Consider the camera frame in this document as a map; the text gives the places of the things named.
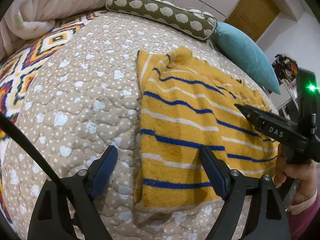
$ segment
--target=led light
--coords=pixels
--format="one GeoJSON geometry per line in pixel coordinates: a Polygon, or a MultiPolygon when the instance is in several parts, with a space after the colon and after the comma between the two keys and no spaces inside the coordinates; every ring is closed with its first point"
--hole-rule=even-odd
{"type": "Polygon", "coordinates": [[[312,92],[316,91],[316,89],[317,89],[317,87],[314,86],[314,85],[312,85],[312,84],[310,84],[310,85],[308,86],[308,88],[309,88],[312,92]]]}

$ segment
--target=white blanket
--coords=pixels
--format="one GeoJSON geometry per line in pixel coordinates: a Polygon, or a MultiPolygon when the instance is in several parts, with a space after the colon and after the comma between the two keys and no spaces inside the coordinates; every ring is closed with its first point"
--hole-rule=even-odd
{"type": "Polygon", "coordinates": [[[51,30],[55,19],[100,8],[105,0],[14,0],[0,22],[0,60],[26,40],[51,30]]]}

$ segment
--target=blue pillow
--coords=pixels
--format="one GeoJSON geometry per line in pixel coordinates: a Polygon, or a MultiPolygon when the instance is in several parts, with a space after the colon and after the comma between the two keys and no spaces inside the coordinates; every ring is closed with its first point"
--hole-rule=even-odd
{"type": "Polygon", "coordinates": [[[217,46],[258,85],[280,94],[279,82],[267,56],[241,30],[223,22],[213,32],[217,46]]]}

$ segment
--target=bed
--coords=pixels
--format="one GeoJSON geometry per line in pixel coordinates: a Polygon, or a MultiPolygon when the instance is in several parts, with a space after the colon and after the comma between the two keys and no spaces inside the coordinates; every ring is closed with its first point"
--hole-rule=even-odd
{"type": "MultiPolygon", "coordinates": [[[[118,148],[109,188],[96,201],[114,239],[205,239],[223,205],[216,200],[191,210],[151,215],[133,207],[140,166],[137,52],[166,53],[178,46],[258,90],[275,111],[261,88],[209,43],[153,21],[111,12],[90,21],[39,68],[17,110],[16,125],[60,177],[87,169],[108,145],[118,148]]],[[[46,178],[10,140],[2,164],[4,202],[21,239],[27,239],[32,210],[46,178]]],[[[241,235],[248,205],[249,199],[234,239],[241,235]]]]}
{"type": "MultiPolygon", "coordinates": [[[[104,10],[88,11],[58,20],[55,27],[38,39],[28,41],[1,62],[0,67],[0,110],[15,123],[28,87],[43,64],[71,37],[104,10]]],[[[10,216],[3,202],[1,166],[9,138],[0,132],[0,210],[9,223],[10,216]]]]}

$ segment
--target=hand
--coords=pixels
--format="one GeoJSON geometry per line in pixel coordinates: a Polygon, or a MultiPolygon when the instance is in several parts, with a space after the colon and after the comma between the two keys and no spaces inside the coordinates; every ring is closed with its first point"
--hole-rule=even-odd
{"type": "Polygon", "coordinates": [[[278,157],[276,160],[276,174],[274,183],[280,187],[287,176],[293,179],[300,179],[300,186],[293,197],[292,205],[298,205],[310,199],[317,189],[317,170],[315,162],[311,164],[287,164],[282,156],[281,144],[278,146],[278,157]]]}

